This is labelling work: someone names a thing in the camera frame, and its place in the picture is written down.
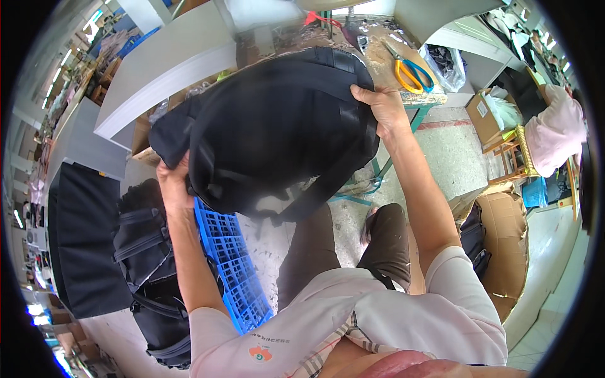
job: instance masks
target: forearm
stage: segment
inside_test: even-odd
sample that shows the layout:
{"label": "forearm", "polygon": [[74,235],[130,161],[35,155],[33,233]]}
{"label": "forearm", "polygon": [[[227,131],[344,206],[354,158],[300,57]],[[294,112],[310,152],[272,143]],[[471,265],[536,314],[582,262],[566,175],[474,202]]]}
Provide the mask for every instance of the forearm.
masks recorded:
{"label": "forearm", "polygon": [[201,249],[194,210],[180,209],[168,213],[167,221],[177,266],[178,288],[187,312],[210,307],[229,316]]}
{"label": "forearm", "polygon": [[422,273],[444,248],[461,246],[450,207],[409,128],[384,140],[401,184]]}

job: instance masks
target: blue plastic pallet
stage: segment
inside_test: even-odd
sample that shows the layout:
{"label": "blue plastic pallet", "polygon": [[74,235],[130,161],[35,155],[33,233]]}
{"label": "blue plastic pallet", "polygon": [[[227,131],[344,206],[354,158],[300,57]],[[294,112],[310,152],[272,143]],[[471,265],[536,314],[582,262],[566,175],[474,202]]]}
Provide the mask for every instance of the blue plastic pallet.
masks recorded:
{"label": "blue plastic pallet", "polygon": [[204,249],[223,278],[223,302],[235,328],[245,334],[268,321],[273,311],[248,255],[237,217],[214,212],[196,198],[195,218]]}

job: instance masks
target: scissors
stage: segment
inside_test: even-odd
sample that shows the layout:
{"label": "scissors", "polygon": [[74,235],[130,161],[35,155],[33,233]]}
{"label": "scissors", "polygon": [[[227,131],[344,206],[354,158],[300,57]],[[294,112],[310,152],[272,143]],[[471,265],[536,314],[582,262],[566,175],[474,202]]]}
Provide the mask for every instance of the scissors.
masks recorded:
{"label": "scissors", "polygon": [[[430,92],[433,90],[433,87],[435,86],[433,79],[422,67],[418,66],[418,64],[412,62],[411,60],[404,59],[401,55],[397,54],[397,52],[392,47],[390,47],[386,42],[383,42],[383,43],[387,47],[387,49],[389,50],[391,55],[393,55],[393,58],[395,58],[395,76],[397,77],[397,81],[405,89],[409,90],[412,93],[417,93],[417,94],[420,94],[423,91]],[[401,74],[399,73],[400,71],[402,71],[407,77],[409,77],[412,80],[412,82],[416,85],[416,88],[407,84],[401,78]],[[428,79],[428,81],[429,81],[428,86],[424,85],[424,83],[420,79],[420,75],[418,75],[418,71],[420,71]]]}

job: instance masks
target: brown pants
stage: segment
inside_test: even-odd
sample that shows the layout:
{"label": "brown pants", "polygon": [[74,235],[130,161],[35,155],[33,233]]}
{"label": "brown pants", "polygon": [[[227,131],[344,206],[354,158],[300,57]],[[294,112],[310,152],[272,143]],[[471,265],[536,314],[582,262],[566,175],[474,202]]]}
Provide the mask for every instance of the brown pants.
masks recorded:
{"label": "brown pants", "polygon": [[[396,203],[382,206],[368,218],[366,228],[371,241],[357,267],[375,268],[407,291],[411,278],[410,253],[403,208]],[[325,204],[296,224],[290,249],[277,277],[278,311],[288,306],[316,275],[340,267],[334,245],[332,213]]]}

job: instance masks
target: pink shirt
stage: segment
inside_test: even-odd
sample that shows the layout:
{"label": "pink shirt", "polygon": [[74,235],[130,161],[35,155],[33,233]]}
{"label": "pink shirt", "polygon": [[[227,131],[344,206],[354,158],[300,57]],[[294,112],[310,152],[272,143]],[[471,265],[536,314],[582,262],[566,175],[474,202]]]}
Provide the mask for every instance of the pink shirt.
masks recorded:
{"label": "pink shirt", "polygon": [[525,125],[525,139],[535,170],[550,177],[567,158],[582,153],[586,128],[580,103],[565,89],[546,84],[546,97],[551,104]]}
{"label": "pink shirt", "polygon": [[386,290],[366,269],[328,270],[244,336],[223,313],[198,308],[189,315],[189,375],[313,376],[343,334],[374,353],[417,350],[460,363],[506,364],[498,313],[462,248],[435,258],[426,286],[427,294],[409,295]]}

